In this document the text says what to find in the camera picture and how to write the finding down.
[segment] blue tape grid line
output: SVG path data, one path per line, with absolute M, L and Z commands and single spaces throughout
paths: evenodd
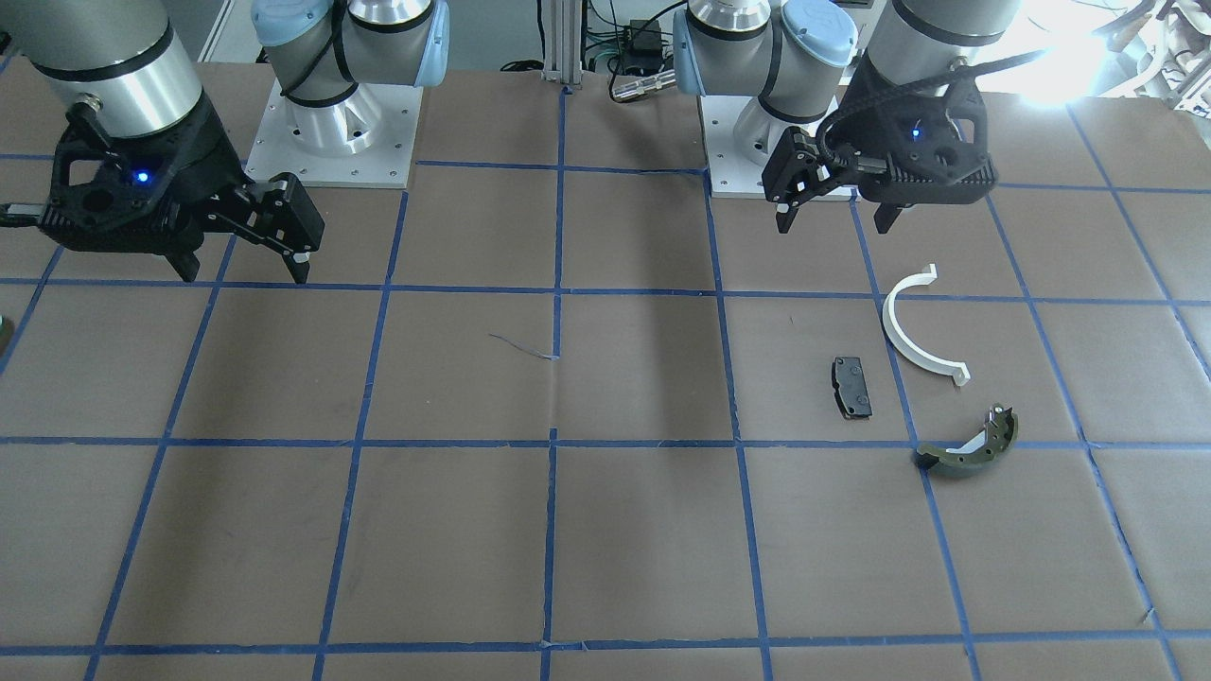
M 753 613 L 757 619 L 757 643 L 764 681 L 774 681 L 774 662 L 770 656 L 769 628 L 765 622 L 765 591 L 762 585 L 761 556 L 757 551 L 757 526 L 753 519 L 752 490 L 748 485 L 748 457 L 740 434 L 740 408 L 736 404 L 735 372 L 731 365 L 731 339 L 728 334 L 728 307 L 723 294 L 723 269 L 719 264 L 719 242 L 716 239 L 714 211 L 711 208 L 711 177 L 702 176 L 702 194 L 706 202 L 706 231 L 711 244 L 711 270 L 714 275 L 714 302 L 719 313 L 719 338 L 723 350 L 723 372 L 728 384 L 728 408 L 731 414 L 733 446 L 736 448 L 736 470 L 740 477 L 740 502 L 745 511 L 745 536 L 748 540 L 748 565 L 752 573 Z
M 854 196 L 849 201 L 850 217 L 854 219 L 854 229 L 857 231 L 857 241 L 862 247 L 862 261 L 866 263 L 866 275 L 871 284 L 871 293 L 874 297 L 876 314 L 882 313 L 882 298 L 883 293 L 879 291 L 878 276 L 874 273 L 874 258 L 871 257 L 871 247 L 866 240 L 866 230 L 862 228 L 862 217 L 857 213 L 857 198 Z M 908 404 L 908 391 L 905 388 L 903 374 L 900 371 L 900 357 L 896 355 L 895 348 L 891 345 L 890 339 L 884 339 L 884 348 L 888 353 L 888 360 L 891 364 L 891 376 L 895 378 L 896 393 L 900 395 L 900 408 L 903 412 L 905 428 L 908 431 L 909 448 L 916 450 L 920 443 L 920 439 L 917 435 L 917 424 L 913 423 L 912 407 Z M 963 602 L 963 591 L 959 588 L 958 572 L 954 570 L 954 561 L 951 559 L 951 543 L 946 537 L 946 527 L 942 523 L 942 514 L 937 508 L 937 498 L 934 496 L 934 486 L 929 480 L 929 474 L 924 470 L 920 471 L 922 487 L 925 491 L 925 500 L 929 505 L 929 515 L 934 522 L 934 534 L 937 537 L 939 550 L 942 555 L 942 565 L 946 568 L 946 579 L 951 588 L 951 597 L 954 601 L 954 613 L 959 620 L 959 631 L 962 634 L 963 648 L 966 652 L 968 665 L 971 670 L 972 681 L 983 681 L 983 675 L 980 671 L 980 660 L 976 657 L 976 645 L 975 639 L 971 636 L 971 625 L 968 622 L 966 606 Z
M 170 447 L 274 447 L 274 448 L 339 448 L 351 447 L 352 440 L 291 440 L 291 439 L 240 439 L 240 437 L 75 437 L 75 436 L 38 436 L 5 435 L 0 445 L 23 446 L 114 446 L 147 447 L 167 442 Z M 731 448 L 734 440 L 375 440 L 366 437 L 363 447 L 373 448 L 530 448 L 541 450 L 550 445 L 561 448 Z M 911 448 L 909 440 L 741 440 L 746 450 L 792 448 L 792 450 L 903 450 Z M 936 445 L 957 446 L 959 441 L 936 441 Z M 1211 442 L 1097 442 L 1097 441 L 1050 441 L 1020 440 L 1014 447 L 1018 450 L 1079 450 L 1089 446 L 1094 450 L 1161 450 L 1175 452 L 1211 453 Z
M 563 210 L 564 210 L 564 182 L 567 178 L 567 149 L 568 149 L 568 97 L 573 95 L 572 87 L 564 85 L 559 88 L 559 132 L 558 132 L 558 166 L 556 168 L 556 194 L 555 194 L 555 296 L 552 296 L 551 316 L 551 354 L 558 357 L 563 353 L 563 294 L 559 288 L 563 286 Z M 555 410 L 556 397 L 551 399 L 551 408 Z M 541 660 L 539 663 L 539 681 L 551 679 L 551 639 L 555 619 L 555 511 L 556 511 L 556 482 L 558 479 L 559 430 L 551 428 L 547 441 L 547 471 L 546 471 L 546 533 L 543 539 L 543 640 Z
M 29 303 L 25 304 L 25 313 L 21 315 L 21 321 L 17 322 L 17 327 L 12 332 L 12 338 L 8 339 L 8 348 L 0 353 L 0 376 L 4 376 L 5 370 L 8 367 L 8 359 L 17 351 L 17 344 L 21 342 L 21 337 L 25 334 L 29 320 L 34 316 L 34 309 L 38 307 L 38 302 L 42 299 L 42 292 L 46 291 L 46 282 L 50 281 L 51 273 L 54 271 L 54 265 L 59 264 L 59 258 L 62 257 L 63 246 L 59 246 L 54 250 L 50 262 L 46 263 L 42 276 L 38 279 L 34 294 L 30 296 Z
M 223 262 L 219 265 L 219 273 L 217 279 L 223 280 L 226 274 L 226 268 L 231 262 L 231 253 L 235 251 L 235 240 L 233 235 L 228 238 L 226 251 L 223 253 Z M 126 542 L 126 550 L 122 553 L 122 561 L 117 567 L 117 576 L 114 579 L 114 588 L 109 595 L 109 602 L 105 606 L 105 613 L 101 619 L 101 626 L 97 630 L 97 642 L 93 646 L 92 653 L 88 656 L 88 666 L 85 669 L 84 679 L 85 681 L 92 681 L 97 676 L 97 666 L 101 664 L 101 654 L 105 648 L 105 641 L 109 637 L 109 630 L 114 624 L 114 616 L 117 613 L 117 603 L 122 597 L 122 589 L 126 586 L 126 578 L 131 571 L 131 562 L 134 560 L 134 551 L 138 548 L 139 537 L 143 533 L 143 522 L 147 520 L 148 510 L 151 507 L 151 494 L 155 492 L 156 481 L 160 477 L 160 469 L 163 467 L 163 458 L 168 451 L 168 439 L 172 437 L 172 430 L 177 425 L 177 417 L 180 416 L 180 406 L 185 401 L 185 390 L 189 388 L 189 379 L 194 373 L 194 366 L 197 364 L 197 356 L 202 350 L 202 339 L 206 337 L 206 330 L 211 324 L 211 317 L 214 313 L 214 304 L 218 302 L 219 288 L 216 286 L 211 290 L 211 296 L 206 302 L 206 309 L 202 311 L 202 319 L 197 325 L 197 332 L 194 334 L 194 344 L 189 349 L 189 356 L 185 360 L 185 367 L 182 371 L 180 380 L 177 383 L 177 393 L 172 400 L 172 408 L 168 411 L 168 419 L 163 427 L 163 434 L 160 437 L 160 443 L 156 447 L 155 458 L 151 460 L 151 470 L 148 473 L 147 483 L 143 487 L 143 497 L 139 499 L 138 511 L 134 514 L 134 522 L 131 526 L 130 538 Z
M 977 643 L 1033 643 L 1033 642 L 1075 642 L 1075 641 L 1150 641 L 1154 635 L 1146 630 L 1090 630 L 1090 631 L 1003 631 L 974 634 Z M 1173 640 L 1207 641 L 1211 629 L 1169 630 Z M 963 636 L 957 634 L 922 634 L 899 636 L 802 636 L 774 637 L 769 640 L 771 648 L 849 648 L 849 647 L 889 647 L 889 646 L 953 646 L 963 643 Z M 719 648 L 759 648 L 757 639 L 711 639 L 684 640 L 661 639 L 655 641 L 635 641 L 627 639 L 601 639 L 585 641 L 436 641 L 436 642 L 362 642 L 331 643 L 328 656 L 348 656 L 366 653 L 538 653 L 544 649 L 559 651 L 677 651 L 677 649 L 719 649 Z M 318 646 L 314 643 L 260 643 L 241 646 L 235 643 L 174 643 L 174 645 L 122 645 L 105 646 L 102 657 L 120 656 L 298 656 L 315 654 Z M 0 658 L 4 657 L 84 657 L 96 651 L 94 646 L 0 646 Z
M 408 212 L 408 193 L 400 198 L 400 212 L 395 223 L 395 236 L 391 241 L 391 254 L 388 258 L 386 273 L 383 275 L 383 293 L 379 301 L 378 320 L 374 322 L 374 337 L 371 342 L 371 356 L 366 367 L 366 388 L 362 393 L 362 406 L 357 414 L 357 430 L 354 435 L 352 452 L 349 459 L 349 486 L 345 491 L 345 503 L 340 513 L 340 530 L 337 533 L 337 550 L 332 559 L 332 577 L 328 580 L 328 596 L 325 600 L 323 619 L 320 624 L 320 642 L 315 653 L 311 671 L 312 681 L 323 679 L 323 665 L 332 636 L 332 618 L 337 611 L 337 595 L 340 589 L 340 573 L 345 563 L 345 546 L 349 543 L 349 525 L 354 516 L 354 497 L 357 493 L 357 474 L 361 470 L 362 448 L 366 439 L 366 422 L 369 419 L 371 399 L 374 396 L 374 377 L 378 372 L 379 351 L 383 348 L 383 331 L 386 327 L 388 309 L 391 304 L 391 275 L 400 258 L 400 241 L 403 239 L 403 223 Z
M 1169 286 L 1160 276 L 1160 270 L 1157 269 L 1157 263 L 1155 261 L 1153 261 L 1152 253 L 1148 252 L 1148 248 L 1144 245 L 1143 239 L 1141 239 L 1140 236 L 1140 231 L 1136 229 L 1136 225 L 1132 222 L 1131 216 L 1127 213 L 1126 206 L 1123 205 L 1123 198 L 1119 195 L 1118 190 L 1114 188 L 1114 184 L 1110 182 L 1110 176 L 1109 173 L 1107 173 L 1104 164 L 1102 164 L 1101 158 L 1098 158 L 1097 150 L 1094 148 L 1094 144 L 1090 141 L 1089 135 L 1085 132 L 1084 126 L 1080 125 L 1080 119 L 1079 116 L 1077 116 L 1077 111 L 1073 110 L 1071 105 L 1067 105 L 1066 108 L 1068 110 L 1068 118 L 1072 120 L 1073 126 L 1075 126 L 1077 128 L 1077 133 L 1080 136 L 1080 141 L 1085 144 L 1085 149 L 1092 158 L 1094 165 L 1097 166 L 1097 172 L 1101 173 L 1102 179 L 1106 182 L 1106 187 L 1110 190 L 1110 196 L 1114 198 L 1114 204 L 1118 206 L 1119 213 L 1121 213 L 1123 221 L 1126 223 L 1127 230 L 1131 233 L 1131 238 L 1135 239 L 1136 246 L 1140 248 L 1140 253 L 1143 256 L 1144 262 L 1148 264 L 1148 269 L 1152 271 L 1153 277 L 1157 280 L 1157 285 L 1160 287 L 1160 291 L 1165 296 L 1165 299 L 1170 302 L 1170 308 L 1173 313 L 1175 319 L 1177 320 L 1177 324 L 1182 328 L 1182 333 L 1186 336 L 1187 343 L 1190 344 L 1190 350 L 1194 353 L 1194 356 L 1201 365 L 1204 374 L 1207 377 L 1207 379 L 1211 379 L 1211 370 L 1209 370 L 1206 359 L 1203 356 L 1203 353 L 1199 350 L 1198 343 L 1194 342 L 1194 337 L 1190 334 L 1190 328 L 1186 324 L 1186 317 L 1182 316 L 1181 309 L 1178 309 L 1177 305 L 1172 303 L 1172 296 L 1170 296 Z M 993 210 L 993 214 L 995 217 L 995 207 L 991 199 L 988 200 L 988 206 L 989 208 Z M 1058 368 L 1056 370 L 1056 377 L 1060 378 Z M 1060 380 L 1061 380 L 1060 388 L 1064 393 L 1064 399 L 1071 401 L 1071 397 L 1068 396 L 1068 387 L 1063 383 L 1062 378 L 1060 378 Z M 1072 410 L 1072 413 L 1074 423 L 1077 424 L 1078 428 L 1078 433 L 1080 434 L 1081 440 L 1085 440 L 1084 427 L 1080 423 L 1075 408 Z M 1102 469 L 1097 463 L 1097 458 L 1094 457 L 1092 448 L 1086 450 L 1085 456 L 1086 459 L 1089 460 L 1089 467 L 1094 475 L 1094 480 L 1097 483 L 1097 490 L 1102 496 L 1102 502 L 1106 505 L 1106 510 L 1110 516 L 1110 523 L 1114 527 L 1114 534 L 1119 540 L 1119 545 L 1123 548 L 1124 557 L 1126 559 L 1127 565 L 1131 568 L 1131 573 L 1135 577 L 1136 588 L 1140 591 L 1140 600 L 1143 601 L 1143 606 L 1144 608 L 1147 608 L 1146 610 L 1147 618 L 1152 620 L 1153 631 L 1155 633 L 1157 640 L 1160 642 L 1161 649 L 1165 653 L 1165 660 L 1169 663 L 1169 670 L 1173 675 L 1173 679 L 1176 681 L 1182 681 L 1182 670 L 1177 665 L 1177 658 L 1173 656 L 1172 646 L 1170 646 L 1169 643 L 1169 635 L 1165 631 L 1164 624 L 1161 623 L 1160 613 L 1158 613 L 1154 607 L 1152 594 L 1149 593 L 1148 585 L 1144 583 L 1143 579 L 1143 573 L 1140 572 L 1140 565 L 1136 561 L 1135 554 L 1131 550 L 1131 544 L 1127 542 L 1126 533 L 1124 533 L 1123 531 L 1123 523 L 1120 521 L 1118 509 L 1114 508 L 1114 500 L 1110 499 L 1109 491 L 1106 487 L 1106 481 L 1102 476 Z

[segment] black cable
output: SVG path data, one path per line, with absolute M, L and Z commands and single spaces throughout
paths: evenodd
M 543 0 L 538 0 L 538 41 L 543 46 L 543 61 L 546 62 L 546 29 L 543 28 Z
M 303 69 L 303 74 L 294 79 L 294 82 L 292 82 L 289 87 L 282 88 L 282 97 L 289 97 L 295 90 L 306 82 L 306 79 L 311 78 L 316 67 L 318 67 L 320 62 L 322 62 L 328 55 L 328 50 L 332 50 L 332 45 L 337 41 L 337 36 L 340 35 L 340 29 L 345 22 L 345 13 L 348 10 L 349 0 L 337 0 L 332 4 L 332 32 L 328 34 L 328 40 L 323 42 L 323 47 L 320 48 L 320 52 L 317 52 L 306 68 Z
M 643 25 L 641 25 L 638 30 L 631 32 L 631 35 L 627 39 L 627 46 L 630 46 L 631 40 L 635 39 L 635 34 L 636 33 L 643 33 L 649 25 L 652 25 L 653 23 L 655 23 L 656 19 L 659 19 L 660 17 L 667 15 L 668 12 L 672 12 L 673 10 L 676 10 L 677 7 L 681 7 L 684 4 L 685 4 L 685 0 L 681 0 L 679 2 L 673 2 L 672 5 L 665 7 L 664 10 L 660 10 L 659 12 L 656 12 L 655 15 L 653 15 L 653 17 L 650 19 L 643 22 Z M 613 10 L 613 5 L 614 5 L 614 0 L 610 0 L 610 8 L 612 10 Z M 621 44 L 619 44 L 619 50 L 618 50 L 618 65 L 619 65 L 619 68 L 622 67 L 622 52 L 624 52 L 622 51 L 622 46 L 621 46 Z M 609 85 L 607 86 L 608 90 L 606 91 L 609 95 L 609 98 L 610 98 L 612 102 L 614 102 L 615 104 L 629 104 L 631 102 L 636 102 L 638 99 L 642 99 L 642 97 L 637 97 L 635 99 L 622 101 L 622 99 L 619 99 L 619 98 L 614 97 L 614 82 L 616 80 L 618 80 L 618 71 L 616 70 L 612 70 L 610 76 L 609 76 Z
M 880 104 L 886 104 L 893 99 L 899 99 L 920 90 L 935 90 L 937 87 L 942 87 L 943 85 L 951 85 L 960 80 L 975 79 L 982 75 L 1021 67 L 1022 64 L 1028 64 L 1046 53 L 1046 50 L 1035 50 L 1034 52 L 1006 57 L 1004 59 L 997 59 L 995 62 L 987 62 L 974 67 L 959 67 L 952 71 L 931 75 L 929 78 L 906 82 L 905 85 L 880 90 L 859 99 L 857 102 L 854 102 L 853 104 L 846 104 L 830 114 L 823 121 L 820 122 L 820 128 L 816 131 L 816 147 L 820 150 L 820 158 L 826 164 L 832 164 L 837 160 L 837 154 L 828 147 L 826 137 L 838 122 L 853 116 L 854 114 Z
M 516 62 L 509 62 L 507 64 L 500 67 L 503 71 L 540 71 L 546 68 L 546 64 L 539 62 L 538 59 L 518 59 Z

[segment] blue tape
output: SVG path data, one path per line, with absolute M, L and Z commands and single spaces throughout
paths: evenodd
M 362 406 L 357 414 L 357 429 L 354 434 L 354 450 L 349 457 L 349 482 L 345 490 L 345 503 L 340 513 L 340 527 L 337 532 L 337 550 L 332 559 L 332 574 L 328 579 L 328 594 L 323 605 L 323 618 L 320 622 L 320 642 L 315 653 L 315 664 L 311 669 L 314 681 L 323 677 L 323 665 L 328 648 L 328 640 L 332 636 L 332 619 L 337 611 L 337 595 L 340 591 L 340 573 L 345 565 L 345 546 L 349 543 L 349 525 L 354 516 L 354 499 L 357 494 L 357 474 L 361 470 L 362 448 L 366 440 L 366 423 L 369 419 L 371 400 L 374 396 L 374 377 L 378 373 L 379 351 L 383 348 L 383 332 L 386 327 L 386 316 L 391 304 L 391 288 L 388 286 L 395 273 L 396 261 L 400 257 L 400 242 L 403 240 L 403 224 L 408 212 L 408 193 L 400 196 L 400 211 L 396 217 L 395 236 L 391 241 L 391 253 L 388 257 L 386 271 L 383 275 L 383 296 L 379 299 L 378 320 L 374 322 L 374 337 L 371 342 L 371 356 L 366 367 L 366 388 L 362 391 Z
M 222 281 L 226 275 L 228 265 L 231 263 L 231 253 L 235 251 L 235 236 L 228 239 L 226 251 L 223 253 L 223 262 L 219 264 L 219 271 L 216 276 L 217 280 Z M 163 458 L 168 451 L 168 439 L 172 437 L 172 430 L 177 425 L 177 418 L 180 416 L 180 407 L 185 401 L 185 391 L 189 388 L 189 379 L 194 374 L 194 367 L 197 365 L 197 357 L 202 351 L 202 340 L 206 338 L 206 330 L 211 324 L 211 319 L 214 314 L 214 305 L 218 303 L 219 287 L 211 288 L 211 296 L 206 302 L 206 309 L 202 311 L 202 319 L 197 325 L 197 332 L 194 334 L 194 344 L 189 349 L 189 356 L 185 360 L 185 368 L 182 371 L 180 380 L 177 383 L 177 393 L 172 399 L 172 408 L 168 410 L 168 419 L 163 427 L 163 434 L 160 437 L 160 446 L 156 448 L 155 458 L 151 460 L 151 470 L 148 473 L 147 483 L 143 487 L 143 496 L 139 499 L 138 511 L 134 514 L 134 522 L 131 526 L 130 537 L 126 540 L 126 549 L 122 551 L 122 561 L 117 567 L 117 576 L 114 579 L 114 588 L 109 594 L 109 602 L 105 606 L 105 613 L 101 619 L 101 628 L 97 630 L 96 649 L 88 657 L 88 666 L 85 670 L 85 681 L 93 681 L 97 675 L 97 665 L 101 663 L 101 649 L 105 646 L 105 641 L 109 637 L 109 630 L 114 624 L 114 616 L 117 613 L 117 603 L 122 597 L 122 589 L 126 586 L 126 578 L 131 571 L 131 563 L 134 560 L 134 551 L 138 549 L 139 538 L 143 534 L 143 523 L 147 521 L 148 510 L 151 507 L 151 494 L 155 492 L 155 485 L 160 479 L 160 469 L 163 467 Z
M 752 577 L 753 614 L 757 620 L 757 640 L 761 647 L 764 681 L 774 681 L 774 662 L 769 652 L 769 628 L 765 622 L 765 590 L 761 576 L 761 556 L 757 551 L 757 528 L 753 521 L 752 490 L 748 485 L 748 458 L 740 435 L 740 410 L 736 404 L 735 372 L 731 365 L 731 340 L 728 334 L 727 299 L 723 296 L 723 269 L 719 265 L 719 241 L 716 238 L 714 211 L 711 208 L 711 178 L 702 176 L 702 200 L 706 205 L 706 233 L 711 244 L 711 273 L 714 276 L 714 302 L 719 314 L 719 339 L 723 345 L 723 373 L 728 385 L 728 411 L 731 416 L 731 439 L 736 450 L 736 473 L 740 477 L 740 502 L 745 511 L 745 536 L 748 542 L 748 570 Z

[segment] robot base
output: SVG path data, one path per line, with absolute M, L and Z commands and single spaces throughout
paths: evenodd
M 765 199 L 762 188 L 759 166 L 737 148 L 735 135 L 736 121 L 752 97 L 707 96 L 699 97 L 702 110 L 702 131 L 706 143 L 706 159 L 711 166 L 711 195 L 727 199 Z M 837 108 L 836 99 L 830 111 Z M 809 124 L 807 130 L 815 135 L 817 124 Z M 816 201 L 849 201 L 850 188 L 843 187 Z
M 375 143 L 351 156 L 321 156 L 293 139 L 293 125 L 281 104 L 281 86 L 274 82 L 248 154 L 245 168 L 248 177 L 265 182 L 288 171 L 306 187 L 407 189 L 424 88 L 365 84 L 362 87 L 369 88 L 383 108 L 384 128 L 377 131 Z

